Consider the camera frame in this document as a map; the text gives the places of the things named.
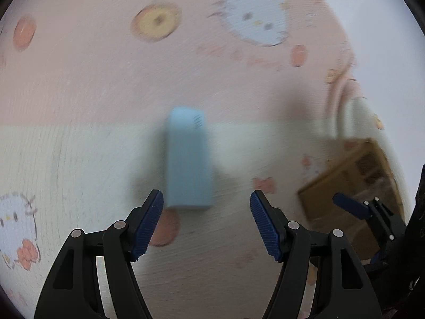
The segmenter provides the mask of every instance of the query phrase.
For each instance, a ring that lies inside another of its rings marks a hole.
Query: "light blue case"
[[[203,111],[176,107],[167,135],[168,208],[208,208],[212,205],[213,171]]]

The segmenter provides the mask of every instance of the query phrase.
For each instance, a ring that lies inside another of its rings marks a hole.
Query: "brown cardboard box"
[[[378,245],[365,221],[337,207],[332,197],[344,193],[363,202],[379,197],[395,214],[403,218],[403,208],[397,184],[384,152],[372,139],[357,140],[339,162],[302,187],[298,196],[312,229],[329,233],[341,229],[362,260],[370,259]]]

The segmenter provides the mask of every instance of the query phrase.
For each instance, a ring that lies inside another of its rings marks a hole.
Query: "white table surface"
[[[350,38],[354,75],[384,123],[413,204],[425,163],[425,36],[403,0],[326,1]]]

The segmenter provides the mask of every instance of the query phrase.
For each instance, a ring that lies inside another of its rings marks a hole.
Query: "ribbed blue pad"
[[[131,250],[131,257],[134,260],[139,260],[139,257],[146,253],[150,239],[164,206],[164,197],[159,192],[155,199],[150,204],[150,207],[143,216],[139,227],[135,232],[134,247]]]
[[[271,222],[261,200],[255,193],[251,194],[249,205],[251,207],[252,216],[257,224],[258,231],[260,232],[263,243],[266,246],[267,253],[275,258],[276,261],[279,261],[281,258],[279,234]]]
[[[346,196],[345,194],[336,193],[332,198],[332,201],[335,205],[351,213],[354,217],[357,217],[358,219],[366,219],[371,215],[367,206],[360,204],[359,202],[350,198],[349,196]]]

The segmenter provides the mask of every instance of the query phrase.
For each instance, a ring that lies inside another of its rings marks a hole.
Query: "metal rivet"
[[[72,237],[78,237],[81,235],[81,230],[80,229],[75,229],[71,232],[71,236]]]
[[[342,230],[339,229],[334,229],[334,231],[332,231],[334,233],[334,235],[336,237],[343,237],[344,233],[342,232]]]
[[[297,230],[300,227],[300,224],[296,221],[288,222],[288,227],[291,229]]]
[[[122,229],[122,228],[124,228],[124,227],[125,227],[125,221],[116,221],[116,222],[113,224],[113,227],[114,227],[115,229]]]

